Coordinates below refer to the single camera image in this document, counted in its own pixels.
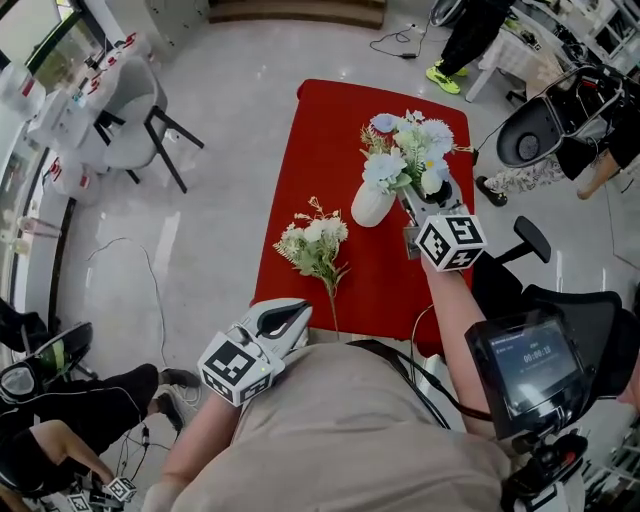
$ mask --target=step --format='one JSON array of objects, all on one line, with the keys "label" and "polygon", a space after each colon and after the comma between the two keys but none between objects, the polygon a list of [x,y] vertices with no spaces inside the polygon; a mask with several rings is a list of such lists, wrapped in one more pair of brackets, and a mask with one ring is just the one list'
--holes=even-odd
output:
[{"label": "step", "polygon": [[[280,0],[278,3],[289,3],[292,0]],[[293,0],[297,4],[303,3],[325,3],[323,0]],[[273,3],[274,0],[217,0],[216,4],[232,4],[232,3]],[[347,5],[362,5],[364,7],[371,7],[373,9],[381,9],[387,5],[387,0],[334,0],[334,3],[347,4]]]},{"label": "step", "polygon": [[322,0],[246,0],[221,3],[209,11],[211,23],[257,19],[327,21],[379,29],[384,21],[384,9]]}]

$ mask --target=chair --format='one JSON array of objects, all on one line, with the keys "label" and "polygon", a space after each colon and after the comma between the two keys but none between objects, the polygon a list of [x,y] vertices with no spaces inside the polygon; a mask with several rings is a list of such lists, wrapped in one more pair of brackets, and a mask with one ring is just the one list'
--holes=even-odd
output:
[{"label": "chair", "polygon": [[167,129],[172,128],[199,148],[204,148],[204,144],[167,116],[167,96],[144,59],[125,60],[117,80],[116,90],[104,111],[111,121],[121,126],[104,153],[104,163],[132,171],[146,167],[159,153],[186,194],[187,187],[162,146],[162,139]]},{"label": "chair", "polygon": [[523,310],[522,283],[505,268],[505,263],[532,252],[544,263],[549,263],[551,258],[549,242],[529,219],[518,217],[513,230],[522,239],[520,245],[497,258],[483,252],[473,267],[471,292],[487,318],[509,316]]},{"label": "chair", "polygon": [[532,252],[548,263],[551,247],[525,217],[518,217],[514,230],[523,240],[520,245],[498,258],[483,253],[474,265],[472,294],[485,317],[500,318],[534,309],[560,315],[583,365],[595,375],[587,408],[597,398],[620,395],[638,356],[640,321],[622,308],[620,296],[612,291],[560,293],[535,285],[523,291],[522,283],[504,264]]}]

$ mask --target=shoe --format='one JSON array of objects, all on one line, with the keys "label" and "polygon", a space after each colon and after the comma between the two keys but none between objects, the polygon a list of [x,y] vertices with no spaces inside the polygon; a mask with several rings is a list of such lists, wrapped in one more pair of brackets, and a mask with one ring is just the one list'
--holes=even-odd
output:
[{"label": "shoe", "polygon": [[162,393],[159,397],[156,398],[158,402],[159,411],[164,414],[171,426],[175,429],[175,431],[179,434],[182,432],[184,428],[184,420],[182,419],[182,415],[176,404],[173,402],[173,397],[171,393]]},{"label": "shoe", "polygon": [[199,388],[200,379],[194,373],[187,370],[176,370],[174,368],[167,368],[163,370],[163,381],[169,386],[180,386],[181,388]]},{"label": "shoe", "polygon": [[[439,61],[436,61],[434,66],[438,67],[443,62],[444,62],[444,60],[440,59]],[[458,71],[456,71],[454,73],[454,75],[456,75],[456,76],[467,76],[468,74],[469,74],[469,70],[467,68],[464,68],[464,67],[460,68]]]},{"label": "shoe", "polygon": [[507,196],[502,192],[494,192],[489,187],[487,187],[484,182],[487,181],[485,176],[478,176],[476,178],[476,187],[478,190],[482,192],[493,206],[497,206],[498,208],[507,204]]},{"label": "shoe", "polygon": [[440,73],[440,71],[438,71],[438,68],[435,66],[427,69],[427,78],[432,82],[437,83],[443,91],[448,92],[449,94],[460,93],[460,87],[458,87],[458,84],[456,84],[448,76],[444,76],[442,73]]}]

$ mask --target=white ceramic vase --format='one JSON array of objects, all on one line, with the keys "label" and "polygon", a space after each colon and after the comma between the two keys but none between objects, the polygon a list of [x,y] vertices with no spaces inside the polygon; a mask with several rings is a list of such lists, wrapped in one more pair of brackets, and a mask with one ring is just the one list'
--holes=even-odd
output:
[{"label": "white ceramic vase", "polygon": [[372,228],[382,222],[396,200],[396,192],[383,194],[366,183],[360,185],[351,205],[351,216],[365,228]]}]

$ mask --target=black chair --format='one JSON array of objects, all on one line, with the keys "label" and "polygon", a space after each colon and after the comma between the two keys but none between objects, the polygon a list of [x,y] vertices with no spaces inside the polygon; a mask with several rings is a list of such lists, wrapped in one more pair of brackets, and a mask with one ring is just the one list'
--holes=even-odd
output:
[{"label": "black chair", "polygon": [[624,391],[640,347],[640,321],[622,308],[612,291],[560,293],[522,283],[505,263],[535,253],[548,263],[551,247],[529,220],[518,217],[514,230],[522,243],[498,258],[483,253],[474,265],[472,293],[487,319],[542,309],[561,316],[585,368],[595,374],[589,407],[597,398],[614,397]]},{"label": "black chair", "polygon": [[544,263],[551,259],[551,247],[542,232],[526,217],[518,217],[513,230],[522,243],[494,258],[483,252],[473,266],[471,292],[487,318],[499,318],[523,311],[522,283],[505,263],[535,253]]}]

